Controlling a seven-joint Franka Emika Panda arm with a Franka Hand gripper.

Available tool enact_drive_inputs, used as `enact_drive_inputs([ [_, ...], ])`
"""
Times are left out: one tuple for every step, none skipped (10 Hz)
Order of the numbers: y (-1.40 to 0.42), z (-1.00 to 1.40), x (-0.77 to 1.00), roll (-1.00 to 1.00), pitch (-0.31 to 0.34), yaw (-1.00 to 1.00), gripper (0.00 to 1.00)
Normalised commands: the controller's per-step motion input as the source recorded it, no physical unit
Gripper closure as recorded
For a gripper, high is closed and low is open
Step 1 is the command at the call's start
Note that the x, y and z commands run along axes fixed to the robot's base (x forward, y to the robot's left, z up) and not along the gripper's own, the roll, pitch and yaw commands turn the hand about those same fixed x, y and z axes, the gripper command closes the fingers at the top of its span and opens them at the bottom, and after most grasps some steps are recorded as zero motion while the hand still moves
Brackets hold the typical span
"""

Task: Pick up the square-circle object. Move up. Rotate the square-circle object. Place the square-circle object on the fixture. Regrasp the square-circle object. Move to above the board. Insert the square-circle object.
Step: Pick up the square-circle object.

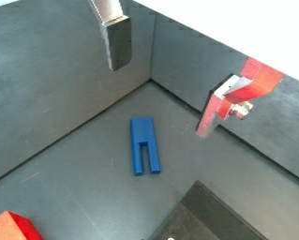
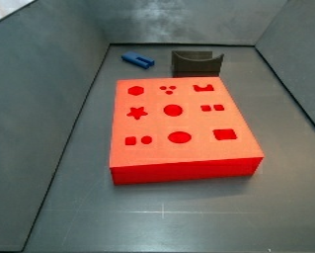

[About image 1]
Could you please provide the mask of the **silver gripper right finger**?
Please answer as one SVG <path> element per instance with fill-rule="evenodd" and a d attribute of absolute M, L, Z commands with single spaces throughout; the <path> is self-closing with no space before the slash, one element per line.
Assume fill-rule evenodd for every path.
<path fill-rule="evenodd" d="M 250 101 L 270 94 L 283 80 L 285 73 L 248 57 L 240 75 L 228 77 L 210 90 L 196 134 L 206 138 L 230 116 L 243 119 L 251 109 Z"/>

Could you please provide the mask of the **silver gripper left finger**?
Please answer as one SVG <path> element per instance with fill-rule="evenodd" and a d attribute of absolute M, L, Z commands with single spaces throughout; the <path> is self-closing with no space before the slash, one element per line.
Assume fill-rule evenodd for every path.
<path fill-rule="evenodd" d="M 131 60 L 131 18 L 119 0 L 88 0 L 106 42 L 110 69 L 116 71 Z"/>

